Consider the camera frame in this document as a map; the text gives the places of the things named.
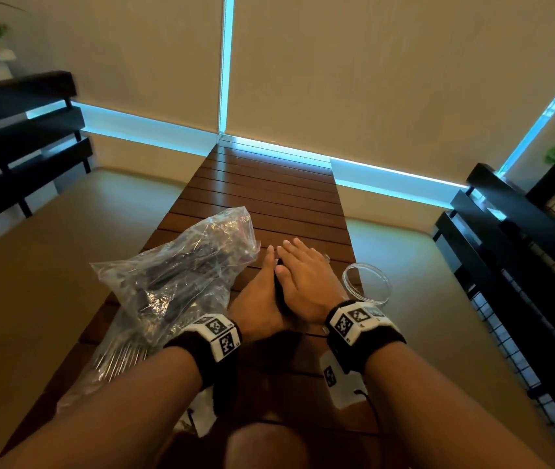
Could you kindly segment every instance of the wooden table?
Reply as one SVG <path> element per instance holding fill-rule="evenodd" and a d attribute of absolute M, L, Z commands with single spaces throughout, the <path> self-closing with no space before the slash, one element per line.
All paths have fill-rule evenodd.
<path fill-rule="evenodd" d="M 258 273 L 266 247 L 281 244 L 284 239 L 300 237 L 329 255 L 338 276 L 355 261 L 331 169 L 218 146 L 197 170 L 144 249 L 172 241 L 200 220 L 238 206 L 245 206 L 250 212 L 262 249 L 258 260 L 235 280 L 232 299 Z M 54 416 L 55 403 L 88 363 L 118 308 L 119 303 L 111 294 L 4 451 Z M 319 368 L 319 357 L 327 350 L 320 326 L 244 345 L 233 409 L 219 418 L 204 438 L 177 434 L 160 466 L 219 467 L 228 437 L 239 428 L 259 423 L 292 428 L 305 442 L 314 467 L 406 467 L 403 451 L 391 435 L 391 426 L 382 411 L 377 410 L 380 431 L 368 402 L 344 410 L 332 405 Z"/>

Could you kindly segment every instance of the right hand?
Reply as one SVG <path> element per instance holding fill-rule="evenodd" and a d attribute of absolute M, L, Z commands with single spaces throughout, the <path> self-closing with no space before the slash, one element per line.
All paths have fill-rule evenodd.
<path fill-rule="evenodd" d="M 308 323 L 323 324 L 334 307 L 349 299 L 327 259 L 301 240 L 284 240 L 277 254 L 284 265 L 275 267 L 284 300 Z"/>

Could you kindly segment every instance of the left hand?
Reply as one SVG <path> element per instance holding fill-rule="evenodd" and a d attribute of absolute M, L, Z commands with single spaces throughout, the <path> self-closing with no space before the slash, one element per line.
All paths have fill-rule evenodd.
<path fill-rule="evenodd" d="M 265 339 L 289 328 L 275 303 L 274 266 L 275 251 L 269 245 L 262 269 L 230 306 L 230 317 L 238 324 L 244 341 Z"/>

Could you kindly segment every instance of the hand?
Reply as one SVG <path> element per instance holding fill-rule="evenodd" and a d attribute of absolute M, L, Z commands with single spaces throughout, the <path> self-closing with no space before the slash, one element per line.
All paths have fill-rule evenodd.
<path fill-rule="evenodd" d="M 238 324 L 244 341 L 257 341 L 288 329 L 286 318 L 275 304 L 274 264 L 275 252 L 269 245 L 260 273 L 230 306 L 230 317 Z"/>
<path fill-rule="evenodd" d="M 275 268 L 284 299 L 300 318 L 323 324 L 329 311 L 349 296 L 324 256 L 299 239 L 293 242 L 284 240 L 284 246 L 277 247 L 285 265 Z"/>

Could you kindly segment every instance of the forearm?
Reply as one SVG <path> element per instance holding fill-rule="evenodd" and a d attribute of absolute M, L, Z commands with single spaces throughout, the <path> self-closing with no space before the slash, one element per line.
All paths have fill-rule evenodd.
<path fill-rule="evenodd" d="M 403 343 L 376 351 L 367 381 L 419 467 L 546 469 L 522 441 Z"/>
<path fill-rule="evenodd" d="M 152 457 L 202 385 L 193 357 L 167 348 L 52 420 L 0 468 L 123 468 Z"/>

